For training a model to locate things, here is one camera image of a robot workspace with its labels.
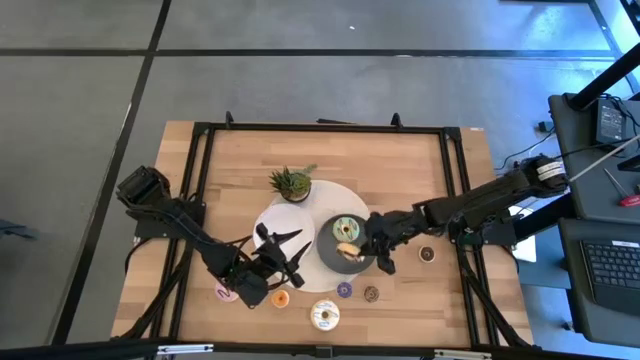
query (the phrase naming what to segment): gray floor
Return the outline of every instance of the gray floor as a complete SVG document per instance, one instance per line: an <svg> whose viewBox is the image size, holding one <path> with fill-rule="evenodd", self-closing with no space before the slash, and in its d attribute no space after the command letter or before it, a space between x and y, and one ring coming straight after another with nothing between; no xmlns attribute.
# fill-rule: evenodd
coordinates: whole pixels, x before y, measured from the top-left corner
<svg viewBox="0 0 640 360"><path fill-rule="evenodd" d="M616 7L601 6L608 21L620 22ZM3 0L0 47L145 48L159 9L160 2L150 0ZM583 4L176 0L160 47L602 50L607 43ZM41 232L35 242L2 239L1 348L47 341L141 60L0 57L0 218ZM166 121L221 121L226 110L239 122L310 123L322 117L386 124L399 112L411 125L483 127L500 166L505 156L541 138L533 126L548 119L549 95L581 89L608 65L435 57L158 58L120 177L153 163ZM610 92L631 94L625 82ZM538 152L557 154L557 143L549 139ZM133 227L112 201L70 341L108 338ZM566 337L549 325L557 319L540 310L536 294L525 295L536 343L590 351L573 340L554 341ZM593 351L632 354L606 345Z"/></svg>

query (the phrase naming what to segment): succulent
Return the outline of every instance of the succulent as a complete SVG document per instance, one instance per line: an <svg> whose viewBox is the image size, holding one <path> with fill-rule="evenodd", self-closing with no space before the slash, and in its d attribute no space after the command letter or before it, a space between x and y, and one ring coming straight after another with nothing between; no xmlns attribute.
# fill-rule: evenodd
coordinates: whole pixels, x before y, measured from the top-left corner
<svg viewBox="0 0 640 360"><path fill-rule="evenodd" d="M305 196L311 188L311 177L309 174L315 168L316 164L307 166L299 171L290 171L286 166L282 171L273 171L269 178L274 191L279 192L283 198L287 200L297 200Z"/></svg>

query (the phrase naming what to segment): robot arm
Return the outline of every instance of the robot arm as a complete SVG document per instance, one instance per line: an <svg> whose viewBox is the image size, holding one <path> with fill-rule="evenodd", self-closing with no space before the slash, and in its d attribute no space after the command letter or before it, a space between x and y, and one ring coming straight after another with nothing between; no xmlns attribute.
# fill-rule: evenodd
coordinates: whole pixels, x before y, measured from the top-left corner
<svg viewBox="0 0 640 360"><path fill-rule="evenodd" d="M236 247L233 243L224 243L210 237L187 215L184 200L170 198L169 181L154 168L138 168L118 185L116 196L128 208L127 214L134 219L151 219L177 231L201 254L207 270L223 286L238 293L250 308L260 304L269 290L287 281L291 281L297 288L304 284L296 271L300 258L311 243L303 246L289 261L280 249L280 245L302 230L288 234L269 234L264 224L259 224L256 232L264 243L252 254L257 256L251 259L242 252L242 245ZM250 238L249 236L237 242L243 244ZM269 284L267 279L277 272L281 272L283 278Z"/></svg>
<svg viewBox="0 0 640 360"><path fill-rule="evenodd" d="M547 198L560 195L567 186L562 164L540 155L526 159L504 176L465 194L416 203L409 212L391 211L384 215L374 212L365 223L368 242L360 249L343 247L338 251L351 259L376 256L378 267L393 274L395 266L390 252L411 238L421 233L442 235L445 232L451 239L457 239L461 234L482 236L486 229L504 225L498 224L500 221L506 220L506 226L510 226L509 206L531 196ZM473 244L473 236L465 239L467 244ZM489 244L516 242L515 239L484 240Z"/></svg>

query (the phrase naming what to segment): wooden tabletop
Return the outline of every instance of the wooden tabletop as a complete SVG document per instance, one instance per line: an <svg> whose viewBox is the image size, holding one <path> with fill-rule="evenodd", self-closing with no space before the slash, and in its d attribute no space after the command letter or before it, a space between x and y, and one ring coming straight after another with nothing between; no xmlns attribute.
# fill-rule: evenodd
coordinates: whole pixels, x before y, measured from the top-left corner
<svg viewBox="0 0 640 360"><path fill-rule="evenodd" d="M193 122L167 123L156 168L178 193ZM494 178L482 129L463 128L463 145L471 187ZM450 147L455 162L453 144ZM196 164L200 162L199 154ZM213 237L232 240L252 232L255 219L273 200L268 175L288 165L315 163L314 179L340 183L357 193L370 211L409 210L411 204L447 195L437 136L283 131L216 131L207 178L204 229ZM456 189L460 179L454 169ZM193 176L195 188L197 170ZM435 260L425 264L418 249L428 245ZM158 290L167 240L152 240L131 259L112 334L128 330ZM251 242L245 251L253 250ZM485 247L491 296L521 337L532 335L514 261L498 247ZM397 248L392 258L397 273L389 276L375 264L353 282L349 299L335 292L314 294L283 287L291 296L284 309L269 298L249 310L240 300L224 303L214 294L215 280L199 254L191 265L179 338L193 341L379 346L469 346L460 274L454 247L444 238L421 235ZM376 286L380 299L368 303L366 286ZM316 330L311 306L331 299L340 308L338 327ZM481 339L487 342L484 316L477 298ZM168 302L161 334L168 332L173 299Z"/></svg>

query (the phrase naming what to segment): black floor line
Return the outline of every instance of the black floor line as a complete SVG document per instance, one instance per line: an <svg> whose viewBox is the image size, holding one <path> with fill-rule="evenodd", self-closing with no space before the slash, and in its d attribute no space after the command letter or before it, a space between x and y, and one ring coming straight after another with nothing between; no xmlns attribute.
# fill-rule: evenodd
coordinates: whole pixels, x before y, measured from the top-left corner
<svg viewBox="0 0 640 360"><path fill-rule="evenodd" d="M153 51L158 46L158 42L160 41L160 36L162 35L162 29L166 22L170 6L171 0L164 0L162 2L160 14L158 15L158 21L156 22L156 26L151 37L151 42L149 43L149 48L147 49L148 51ZM93 206L89 223L85 228L85 233L80 246L80 255L78 257L77 265L74 268L71 283L67 286L68 291L66 292L64 305L62 305L61 311L59 312L59 317L56 318L58 319L58 322L55 328L55 332L53 333L51 342L52 345L65 344L67 342L67 338L69 337L69 332L71 331L71 326L73 325L73 318L75 317L78 304L80 303L82 290L87 280L87 276L89 275L91 262L93 261L93 256L98 246L100 232L102 231L102 226L104 225L104 220L107 215L107 209L109 208L109 202L111 201L111 197L113 194L113 189L115 188L116 181L118 179L120 165L122 164L122 159L124 158L124 153L127 149L127 144L129 143L129 137L131 136L135 118L140 107L140 101L142 100L142 95L147 85L147 80L149 78L153 59L153 56L147 55L142 62L142 68L140 69L138 80L136 81L136 85L133 89L133 95L131 96L131 102L129 104L127 115L125 117L120 135L118 136L118 140L114 147L113 154L111 155L106 175L102 181L102 186L100 187L100 191L98 193L98 198Z"/></svg>

